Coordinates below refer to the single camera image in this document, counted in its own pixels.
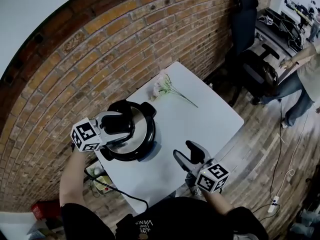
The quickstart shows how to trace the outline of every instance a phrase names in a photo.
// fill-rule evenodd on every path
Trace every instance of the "pot handle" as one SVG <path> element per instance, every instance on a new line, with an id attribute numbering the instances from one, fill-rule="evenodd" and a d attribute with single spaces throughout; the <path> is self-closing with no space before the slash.
<path id="1" fill-rule="evenodd" d="M 155 117 L 155 115 L 157 114 L 156 109 L 149 104 L 148 102 L 143 102 L 141 105 L 141 112 L 147 116 L 151 116 L 151 117 Z"/>

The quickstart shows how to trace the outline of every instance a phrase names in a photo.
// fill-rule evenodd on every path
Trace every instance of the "yellow object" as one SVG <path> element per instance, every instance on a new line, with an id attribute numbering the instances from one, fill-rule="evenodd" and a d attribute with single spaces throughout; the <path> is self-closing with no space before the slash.
<path id="1" fill-rule="evenodd" d="M 108 185 L 111 185 L 111 184 L 112 184 L 111 179 L 110 179 L 109 176 L 107 176 L 107 175 L 100 176 L 100 177 L 98 177 L 98 178 L 96 178 L 96 179 L 97 179 L 98 181 L 100 181 L 100 182 L 102 182 L 102 183 L 105 183 L 105 184 L 108 184 Z M 96 187 L 98 190 L 100 190 L 100 191 L 105 190 L 105 188 L 106 188 L 106 186 L 104 186 L 104 185 L 102 185 L 102 184 L 100 184 L 100 183 L 98 183 L 98 182 L 96 182 L 96 181 L 93 181 L 93 183 L 94 183 L 95 187 Z"/>

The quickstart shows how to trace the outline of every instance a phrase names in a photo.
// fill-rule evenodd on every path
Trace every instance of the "brick wall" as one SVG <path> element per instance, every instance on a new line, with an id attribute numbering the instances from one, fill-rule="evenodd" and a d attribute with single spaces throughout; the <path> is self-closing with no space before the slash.
<path id="1" fill-rule="evenodd" d="M 265 8 L 270 0 L 259 0 Z M 232 0 L 71 0 L 1 79 L 0 210 L 56 198 L 74 123 L 125 99 L 174 61 L 201 79 L 231 45 Z M 90 161 L 94 154 L 88 156 Z"/>

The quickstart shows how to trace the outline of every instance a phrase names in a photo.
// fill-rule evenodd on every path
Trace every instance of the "white table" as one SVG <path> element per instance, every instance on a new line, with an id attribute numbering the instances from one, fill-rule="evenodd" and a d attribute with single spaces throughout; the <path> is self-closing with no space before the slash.
<path id="1" fill-rule="evenodd" d="M 146 200 L 150 206 L 185 183 L 187 173 L 174 159 L 174 149 L 190 157 L 185 144 L 190 140 L 205 147 L 214 157 L 244 124 L 244 120 L 222 98 L 182 64 L 175 62 L 166 72 L 174 87 L 198 108 L 174 94 L 150 101 L 148 92 L 153 87 L 153 78 L 127 100 L 138 104 L 148 101 L 156 109 L 155 141 L 161 144 L 158 154 L 145 162 L 107 161 L 97 154 L 118 189 Z M 138 214 L 145 211 L 143 202 L 123 197 Z"/>

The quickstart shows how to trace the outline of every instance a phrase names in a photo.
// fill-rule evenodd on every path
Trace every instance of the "person's hand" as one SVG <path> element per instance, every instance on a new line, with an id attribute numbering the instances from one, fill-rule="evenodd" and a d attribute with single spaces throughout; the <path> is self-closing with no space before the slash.
<path id="1" fill-rule="evenodd" d="M 284 68 L 285 70 L 291 68 L 294 65 L 294 62 L 291 59 L 283 60 L 280 62 L 280 67 Z"/>

